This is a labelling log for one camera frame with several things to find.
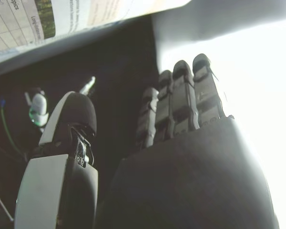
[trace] white cable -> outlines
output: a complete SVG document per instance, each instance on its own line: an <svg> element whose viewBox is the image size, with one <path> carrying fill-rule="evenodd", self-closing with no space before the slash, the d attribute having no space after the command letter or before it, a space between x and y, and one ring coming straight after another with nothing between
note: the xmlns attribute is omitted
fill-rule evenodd
<svg viewBox="0 0 286 229"><path fill-rule="evenodd" d="M9 211L6 209L6 207L5 207L4 204L2 203L1 198L0 198L0 205L1 205L1 207L3 208L3 210L5 211L6 215L7 215L8 218L10 219L10 221L13 222L13 221L14 221L14 218L10 215Z"/></svg>

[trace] bright white light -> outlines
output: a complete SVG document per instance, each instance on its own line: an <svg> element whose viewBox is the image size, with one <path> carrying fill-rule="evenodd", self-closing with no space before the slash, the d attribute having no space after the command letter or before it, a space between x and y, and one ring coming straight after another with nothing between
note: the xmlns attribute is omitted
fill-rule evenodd
<svg viewBox="0 0 286 229"><path fill-rule="evenodd" d="M280 228L286 229L286 21L166 50L160 70L205 53L255 145Z"/></svg>

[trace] dark background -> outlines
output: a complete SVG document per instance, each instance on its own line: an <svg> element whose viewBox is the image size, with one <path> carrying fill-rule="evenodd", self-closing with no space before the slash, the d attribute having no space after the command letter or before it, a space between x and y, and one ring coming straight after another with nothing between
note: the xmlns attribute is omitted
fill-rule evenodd
<svg viewBox="0 0 286 229"><path fill-rule="evenodd" d="M29 120L24 92L40 87L52 110L68 91L79 91L96 77L92 96L97 115L97 137L92 150L99 171L102 200L119 161L131 153L141 96L157 81L150 16L132 21L98 42L0 76L0 98L6 100L7 125L16 144L27 152L38 144ZM0 147L12 156L0 116ZM25 164L0 152L0 196L13 213Z"/></svg>

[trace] back of robotic hand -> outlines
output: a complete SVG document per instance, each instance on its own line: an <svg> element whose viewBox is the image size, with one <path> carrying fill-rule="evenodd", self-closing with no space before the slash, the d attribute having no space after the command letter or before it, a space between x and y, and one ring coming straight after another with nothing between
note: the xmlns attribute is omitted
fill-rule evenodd
<svg viewBox="0 0 286 229"><path fill-rule="evenodd" d="M96 114L91 100L69 92L57 104L19 189L16 229L92 228L98 172L91 143Z"/></svg>

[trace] paper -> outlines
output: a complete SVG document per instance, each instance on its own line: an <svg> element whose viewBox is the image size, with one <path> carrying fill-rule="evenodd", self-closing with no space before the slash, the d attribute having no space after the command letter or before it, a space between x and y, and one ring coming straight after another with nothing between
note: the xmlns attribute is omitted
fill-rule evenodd
<svg viewBox="0 0 286 229"><path fill-rule="evenodd" d="M86 29L190 0L0 0L0 62Z"/></svg>

